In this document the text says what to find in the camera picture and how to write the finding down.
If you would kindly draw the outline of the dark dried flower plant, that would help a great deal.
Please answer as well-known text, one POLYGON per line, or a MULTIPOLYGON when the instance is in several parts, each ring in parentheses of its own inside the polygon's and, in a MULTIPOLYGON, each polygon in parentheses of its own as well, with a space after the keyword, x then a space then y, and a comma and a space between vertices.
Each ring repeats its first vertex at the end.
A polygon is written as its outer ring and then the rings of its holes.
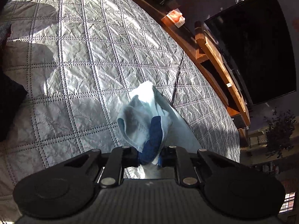
POLYGON ((266 129, 266 156, 270 158, 283 157, 284 150, 292 150, 293 144, 290 141, 295 130, 295 115, 287 110, 285 112, 274 109, 271 117, 264 117, 268 128, 266 129))

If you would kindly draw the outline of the orange tissue box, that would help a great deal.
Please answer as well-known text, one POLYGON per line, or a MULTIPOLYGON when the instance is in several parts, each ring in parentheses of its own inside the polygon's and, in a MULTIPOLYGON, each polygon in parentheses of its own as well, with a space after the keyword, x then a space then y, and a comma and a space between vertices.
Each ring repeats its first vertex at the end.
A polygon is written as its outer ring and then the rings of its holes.
POLYGON ((173 24, 177 28, 180 28, 185 24, 186 19, 185 17, 183 17, 182 12, 179 9, 170 11, 166 16, 173 22, 173 24))

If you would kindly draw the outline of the wooden TV stand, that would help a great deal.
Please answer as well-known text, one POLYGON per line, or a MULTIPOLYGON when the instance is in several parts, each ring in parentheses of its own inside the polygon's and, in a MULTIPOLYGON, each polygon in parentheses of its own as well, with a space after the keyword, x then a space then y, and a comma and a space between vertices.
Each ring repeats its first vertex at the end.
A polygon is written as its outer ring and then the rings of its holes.
POLYGON ((224 104, 236 128, 250 126, 248 109, 240 87, 217 44, 200 21, 195 22, 196 65, 224 104))

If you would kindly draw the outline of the blue white raglan t-shirt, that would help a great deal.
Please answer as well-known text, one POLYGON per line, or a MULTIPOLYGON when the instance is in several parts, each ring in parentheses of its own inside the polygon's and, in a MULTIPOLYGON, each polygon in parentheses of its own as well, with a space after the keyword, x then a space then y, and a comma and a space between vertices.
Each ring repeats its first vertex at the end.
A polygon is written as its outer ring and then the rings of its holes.
POLYGON ((201 148, 193 132, 155 86, 146 81, 130 92, 130 102, 117 117, 125 141, 138 152, 144 177, 173 178, 174 171, 161 167, 164 147, 179 146, 195 153, 201 148))

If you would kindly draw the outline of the grey quilted bedspread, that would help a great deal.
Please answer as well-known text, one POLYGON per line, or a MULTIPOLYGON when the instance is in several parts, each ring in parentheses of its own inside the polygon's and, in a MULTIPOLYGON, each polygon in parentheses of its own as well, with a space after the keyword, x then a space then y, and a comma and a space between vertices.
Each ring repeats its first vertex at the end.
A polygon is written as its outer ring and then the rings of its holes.
POLYGON ((151 81, 199 144, 240 160, 239 134, 222 101, 183 49, 132 0, 9 0, 12 34, 2 71, 27 96, 1 143, 1 221, 20 212, 24 177, 99 148, 124 145, 117 115, 151 81))

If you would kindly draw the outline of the low wooden bench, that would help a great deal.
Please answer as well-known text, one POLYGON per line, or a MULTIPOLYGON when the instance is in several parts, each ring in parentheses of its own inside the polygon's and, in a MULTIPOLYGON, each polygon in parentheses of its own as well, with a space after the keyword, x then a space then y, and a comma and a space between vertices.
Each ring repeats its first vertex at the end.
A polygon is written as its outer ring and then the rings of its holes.
POLYGON ((195 42, 193 34, 184 26, 176 27, 174 23, 162 12, 151 6, 144 0, 133 0, 143 10, 145 10, 150 17, 152 17, 160 26, 177 42, 177 44, 189 56, 195 66, 204 75, 217 95, 220 97, 225 107, 228 107, 229 102, 225 93, 219 86, 213 75, 202 66, 202 63, 208 60, 207 55, 199 48, 195 42))

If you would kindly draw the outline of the black flat screen television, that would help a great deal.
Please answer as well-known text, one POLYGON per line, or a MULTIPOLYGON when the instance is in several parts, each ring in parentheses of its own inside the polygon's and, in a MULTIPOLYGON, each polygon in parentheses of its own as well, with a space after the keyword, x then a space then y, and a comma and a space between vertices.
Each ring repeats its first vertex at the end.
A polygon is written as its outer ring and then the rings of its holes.
POLYGON ((249 105, 296 91, 293 46, 278 0, 244 0, 205 24, 233 67, 249 105))

